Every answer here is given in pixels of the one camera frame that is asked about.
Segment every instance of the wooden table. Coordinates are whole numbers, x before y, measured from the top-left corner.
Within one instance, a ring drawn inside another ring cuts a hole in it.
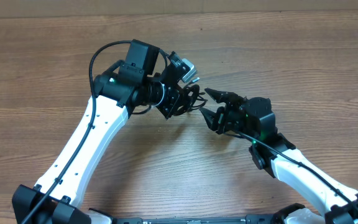
[[[80,121],[92,54],[125,39],[190,59],[202,88],[270,98],[279,131],[358,189],[358,11],[0,19],[0,223],[15,222],[13,192],[34,185]],[[102,53],[95,74],[126,51]],[[162,66],[159,59],[156,71]],[[258,170],[248,147],[210,131],[198,111],[168,121],[157,110],[133,116],[95,170],[83,208],[162,218],[310,206]]]

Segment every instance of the wooden surface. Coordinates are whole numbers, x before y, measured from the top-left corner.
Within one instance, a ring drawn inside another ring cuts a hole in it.
[[[80,121],[92,54],[124,39],[190,59],[202,88],[270,98],[279,131],[358,189],[358,11],[1,19],[0,223],[14,223],[13,192],[34,185]],[[126,51],[102,53],[95,74]],[[257,170],[248,147],[210,131],[198,111],[168,121],[157,110],[133,116],[95,170],[83,208],[162,218],[309,206]]]
[[[0,18],[358,9],[358,0],[0,0]]]

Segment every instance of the white arm segment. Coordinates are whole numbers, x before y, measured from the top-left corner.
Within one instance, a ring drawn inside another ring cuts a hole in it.
[[[299,150],[289,149],[283,153],[286,156],[291,157],[298,162],[302,162],[304,165],[312,168],[335,188],[339,189],[351,201],[357,199],[357,190],[346,187],[325,174],[321,169],[309,162]],[[278,180],[281,180],[291,186],[300,195],[307,199],[307,201],[309,201],[318,210],[321,216],[324,217],[325,213],[331,211],[331,207],[333,205],[343,206],[347,204],[347,202],[340,196],[335,196],[335,193],[310,171],[302,167],[298,167],[298,165],[286,160],[282,156],[277,155],[277,158],[272,160],[271,165],[274,176]]]
[[[117,101],[99,96],[96,99],[96,117],[94,129],[91,129],[80,152],[63,176],[63,182],[58,184],[50,194],[55,199],[63,196],[71,198],[70,205],[80,208],[88,182],[104,154],[111,139],[123,127],[128,120],[126,107],[120,108]],[[73,155],[88,127],[92,115],[92,98],[88,101],[85,114],[78,127],[75,129],[70,140],[68,140],[63,151],[49,170],[41,176],[36,185],[41,185],[41,192],[45,193],[59,176],[63,167]]]

